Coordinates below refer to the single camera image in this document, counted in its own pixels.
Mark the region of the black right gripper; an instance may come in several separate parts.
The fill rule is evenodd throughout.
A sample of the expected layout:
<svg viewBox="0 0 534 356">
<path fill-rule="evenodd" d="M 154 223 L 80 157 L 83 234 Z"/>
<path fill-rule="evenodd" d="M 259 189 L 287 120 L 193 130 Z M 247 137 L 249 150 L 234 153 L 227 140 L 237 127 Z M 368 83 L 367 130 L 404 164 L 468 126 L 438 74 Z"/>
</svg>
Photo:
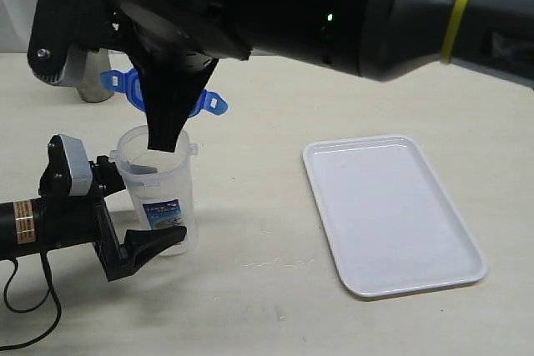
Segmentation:
<svg viewBox="0 0 534 356">
<path fill-rule="evenodd" d="M 119 13 L 121 23 L 131 25 L 139 42 L 156 52 L 129 58 L 139 74 L 148 149 L 176 149 L 217 58 L 249 58 L 250 45 L 237 28 L 237 7 L 243 1 L 89 0 L 106 16 Z"/>
</svg>

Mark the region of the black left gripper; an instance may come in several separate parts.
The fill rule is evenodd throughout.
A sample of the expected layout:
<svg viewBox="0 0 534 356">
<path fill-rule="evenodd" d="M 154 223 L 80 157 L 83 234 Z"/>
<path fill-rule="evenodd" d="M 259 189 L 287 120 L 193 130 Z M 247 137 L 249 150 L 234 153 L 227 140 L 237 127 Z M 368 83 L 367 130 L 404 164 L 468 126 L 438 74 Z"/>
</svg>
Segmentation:
<svg viewBox="0 0 534 356">
<path fill-rule="evenodd" d="M 107 196 L 126 189 L 116 163 L 108 156 L 88 160 L 93 173 L 90 190 L 85 196 L 71 197 L 68 195 L 71 178 L 59 135 L 48 142 L 48 164 L 38 187 L 43 245 L 60 249 L 91 243 L 107 280 L 114 281 L 137 273 L 150 260 L 185 239 L 185 226 L 171 226 L 128 230 L 120 243 L 105 202 Z"/>
</svg>

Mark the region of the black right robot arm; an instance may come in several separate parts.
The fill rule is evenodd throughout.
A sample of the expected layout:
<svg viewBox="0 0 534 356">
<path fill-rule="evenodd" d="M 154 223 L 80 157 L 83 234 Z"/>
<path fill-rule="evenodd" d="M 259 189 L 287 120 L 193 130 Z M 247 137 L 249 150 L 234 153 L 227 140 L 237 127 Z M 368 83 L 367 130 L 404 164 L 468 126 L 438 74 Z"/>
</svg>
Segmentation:
<svg viewBox="0 0 534 356">
<path fill-rule="evenodd" d="M 223 59 L 255 51 L 387 82 L 453 64 L 533 84 L 533 0 L 102 0 L 139 72 L 152 150 L 172 152 Z"/>
</svg>

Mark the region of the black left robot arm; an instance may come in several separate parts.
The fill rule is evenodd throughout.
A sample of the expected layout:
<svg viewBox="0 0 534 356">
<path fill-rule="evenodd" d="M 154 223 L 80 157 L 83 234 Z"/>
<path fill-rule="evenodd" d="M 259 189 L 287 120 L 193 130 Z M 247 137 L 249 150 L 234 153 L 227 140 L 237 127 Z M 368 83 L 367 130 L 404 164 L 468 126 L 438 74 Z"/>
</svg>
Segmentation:
<svg viewBox="0 0 534 356">
<path fill-rule="evenodd" d="M 187 229 L 174 226 L 129 230 L 119 240 L 105 202 L 126 189 L 116 163 L 105 155 L 89 159 L 83 142 L 64 134 L 51 137 L 47 152 L 38 197 L 1 205 L 3 260 L 90 243 L 115 281 L 185 238 Z"/>
</svg>

